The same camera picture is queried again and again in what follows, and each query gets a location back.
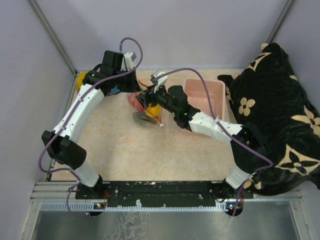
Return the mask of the red apple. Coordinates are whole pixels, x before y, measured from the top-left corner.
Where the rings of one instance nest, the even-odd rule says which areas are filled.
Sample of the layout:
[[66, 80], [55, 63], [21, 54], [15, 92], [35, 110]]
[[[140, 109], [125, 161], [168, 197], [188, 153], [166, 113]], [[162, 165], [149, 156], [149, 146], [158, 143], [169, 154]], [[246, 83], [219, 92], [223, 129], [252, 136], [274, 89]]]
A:
[[140, 103], [139, 100], [136, 99], [136, 95], [134, 93], [131, 93], [127, 96], [127, 100], [129, 104], [137, 111], [142, 112], [144, 111], [143, 105]]

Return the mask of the clear zip bag orange zipper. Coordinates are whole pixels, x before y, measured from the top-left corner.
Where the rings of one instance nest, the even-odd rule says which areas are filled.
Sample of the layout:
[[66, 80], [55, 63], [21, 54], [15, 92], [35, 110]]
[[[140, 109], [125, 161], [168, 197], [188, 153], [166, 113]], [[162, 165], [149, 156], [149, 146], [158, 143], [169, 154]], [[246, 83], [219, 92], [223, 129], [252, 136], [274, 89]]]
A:
[[130, 80], [127, 85], [126, 98], [133, 108], [133, 121], [140, 126], [163, 128], [162, 107], [159, 104], [153, 106], [147, 95], [154, 92], [157, 83], [145, 85], [140, 80]]

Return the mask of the yellow lemon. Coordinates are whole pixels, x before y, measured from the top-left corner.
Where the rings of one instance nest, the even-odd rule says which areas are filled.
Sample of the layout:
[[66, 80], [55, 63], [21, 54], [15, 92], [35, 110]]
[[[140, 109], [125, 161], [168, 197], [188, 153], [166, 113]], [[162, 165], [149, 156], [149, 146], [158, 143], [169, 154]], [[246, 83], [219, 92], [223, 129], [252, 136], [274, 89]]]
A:
[[149, 107], [147, 107], [144, 111], [148, 117], [157, 118], [160, 115], [162, 108], [158, 104], [156, 106], [149, 105]]

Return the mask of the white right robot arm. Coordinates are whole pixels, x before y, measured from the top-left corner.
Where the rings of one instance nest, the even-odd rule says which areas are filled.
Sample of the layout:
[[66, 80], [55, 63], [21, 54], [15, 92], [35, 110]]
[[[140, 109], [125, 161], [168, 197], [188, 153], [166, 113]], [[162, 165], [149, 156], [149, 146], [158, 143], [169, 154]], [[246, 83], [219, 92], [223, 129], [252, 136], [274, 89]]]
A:
[[173, 120], [181, 129], [230, 145], [234, 167], [223, 185], [223, 192], [229, 198], [235, 198], [241, 192], [241, 185], [254, 174], [273, 165], [267, 157], [269, 151], [266, 141], [254, 124], [230, 123], [204, 113], [189, 103], [180, 85], [169, 89], [160, 86], [158, 90], [149, 86], [135, 98], [144, 109], [159, 105], [173, 114]]

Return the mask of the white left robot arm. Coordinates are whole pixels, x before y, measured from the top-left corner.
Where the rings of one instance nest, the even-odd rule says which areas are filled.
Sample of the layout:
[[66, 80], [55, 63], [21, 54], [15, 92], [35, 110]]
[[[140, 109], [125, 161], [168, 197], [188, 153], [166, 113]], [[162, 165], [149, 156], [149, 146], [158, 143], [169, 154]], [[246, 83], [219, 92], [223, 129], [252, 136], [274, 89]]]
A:
[[86, 186], [86, 192], [97, 199], [104, 186], [99, 174], [86, 161], [87, 152], [78, 145], [81, 132], [96, 106], [109, 94], [135, 93], [141, 90], [137, 78], [134, 52], [105, 51], [102, 63], [85, 74], [73, 104], [62, 120], [51, 131], [44, 131], [41, 139], [44, 149], [39, 158], [48, 153], [51, 159], [63, 165]]

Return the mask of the dark green lime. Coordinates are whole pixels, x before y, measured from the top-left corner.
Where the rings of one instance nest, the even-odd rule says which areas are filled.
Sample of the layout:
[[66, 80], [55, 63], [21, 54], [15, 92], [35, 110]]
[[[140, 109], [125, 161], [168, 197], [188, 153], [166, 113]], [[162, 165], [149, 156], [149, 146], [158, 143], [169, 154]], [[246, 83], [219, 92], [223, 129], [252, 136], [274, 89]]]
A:
[[157, 120], [153, 117], [149, 117], [144, 112], [134, 112], [133, 113], [133, 121], [139, 126], [155, 126], [157, 124]]

